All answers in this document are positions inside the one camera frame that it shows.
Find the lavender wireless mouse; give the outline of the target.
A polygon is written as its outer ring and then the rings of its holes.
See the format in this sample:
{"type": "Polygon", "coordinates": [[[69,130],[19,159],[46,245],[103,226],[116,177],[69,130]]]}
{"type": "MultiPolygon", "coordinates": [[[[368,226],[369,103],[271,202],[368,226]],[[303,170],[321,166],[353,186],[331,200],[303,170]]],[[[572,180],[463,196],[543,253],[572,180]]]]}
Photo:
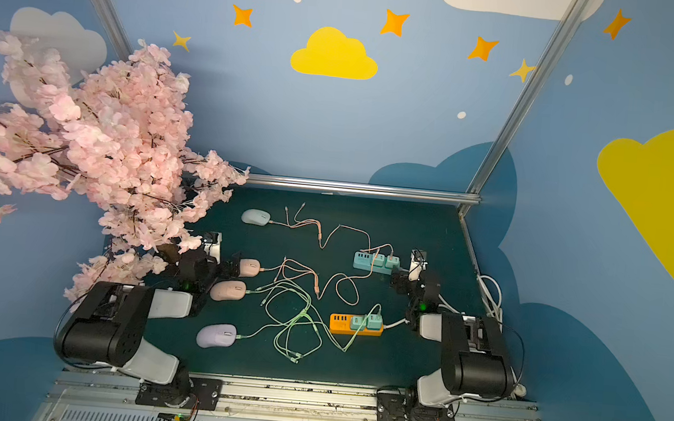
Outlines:
{"type": "Polygon", "coordinates": [[[199,330],[196,344],[203,349],[231,347],[238,340],[238,329],[229,324],[214,324],[199,330]]]}

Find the orange power strip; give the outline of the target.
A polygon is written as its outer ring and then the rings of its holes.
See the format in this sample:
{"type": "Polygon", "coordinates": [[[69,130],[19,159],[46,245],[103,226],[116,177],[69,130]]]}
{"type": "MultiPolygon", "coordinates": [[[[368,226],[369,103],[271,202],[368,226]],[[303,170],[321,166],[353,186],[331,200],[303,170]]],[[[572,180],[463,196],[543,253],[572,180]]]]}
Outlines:
{"type": "Polygon", "coordinates": [[[378,336],[381,336],[382,333],[384,333],[385,330],[384,325],[383,330],[379,332],[369,330],[361,332],[351,331],[350,323],[352,316],[357,316],[357,314],[332,314],[331,317],[329,318],[330,332],[334,335],[343,335],[343,336],[353,335],[353,336],[366,336],[375,338],[378,338],[378,336]]]}

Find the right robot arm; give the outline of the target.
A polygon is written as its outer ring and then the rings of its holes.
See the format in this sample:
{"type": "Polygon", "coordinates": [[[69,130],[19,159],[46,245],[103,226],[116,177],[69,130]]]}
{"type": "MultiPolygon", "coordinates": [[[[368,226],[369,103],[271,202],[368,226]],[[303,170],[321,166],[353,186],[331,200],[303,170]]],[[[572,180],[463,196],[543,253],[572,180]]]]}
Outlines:
{"type": "Polygon", "coordinates": [[[407,297],[404,317],[384,327],[407,326],[440,347],[440,366],[415,385],[418,404],[449,407],[466,400],[502,401],[513,395],[521,375],[512,366],[503,335],[502,290],[496,280],[476,275],[483,316],[459,311],[442,295],[441,279],[428,269],[425,252],[414,249],[410,264],[393,271],[391,286],[407,297]]]}

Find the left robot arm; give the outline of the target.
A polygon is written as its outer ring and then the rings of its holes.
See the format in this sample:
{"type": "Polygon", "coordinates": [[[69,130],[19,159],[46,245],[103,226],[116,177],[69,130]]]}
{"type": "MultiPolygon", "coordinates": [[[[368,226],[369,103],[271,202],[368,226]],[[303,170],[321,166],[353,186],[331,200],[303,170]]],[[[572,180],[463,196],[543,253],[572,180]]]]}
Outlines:
{"type": "Polygon", "coordinates": [[[151,384],[180,379],[181,360],[145,340],[149,320],[199,315],[212,286],[231,269],[222,264],[222,234],[208,232],[205,244],[171,263],[179,290],[99,282],[74,302],[55,328],[57,356],[75,368],[113,368],[151,384]]]}

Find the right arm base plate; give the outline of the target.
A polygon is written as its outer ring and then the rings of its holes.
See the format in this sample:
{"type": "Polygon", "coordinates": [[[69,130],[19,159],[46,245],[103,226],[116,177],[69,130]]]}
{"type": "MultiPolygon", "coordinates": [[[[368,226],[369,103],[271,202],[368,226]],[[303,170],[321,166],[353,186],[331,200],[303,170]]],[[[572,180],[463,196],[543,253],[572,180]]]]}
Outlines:
{"type": "Polygon", "coordinates": [[[377,421],[455,421],[452,408],[423,406],[416,391],[391,385],[375,390],[377,421]]]}

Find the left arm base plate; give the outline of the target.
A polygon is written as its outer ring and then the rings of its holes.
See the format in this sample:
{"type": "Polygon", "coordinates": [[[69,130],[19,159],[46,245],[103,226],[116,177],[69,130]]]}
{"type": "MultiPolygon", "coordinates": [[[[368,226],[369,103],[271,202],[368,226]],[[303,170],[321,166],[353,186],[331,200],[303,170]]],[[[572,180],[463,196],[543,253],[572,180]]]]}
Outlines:
{"type": "Polygon", "coordinates": [[[175,377],[165,385],[143,382],[135,398],[139,406],[213,411],[220,400],[223,381],[208,377],[175,377]]]}

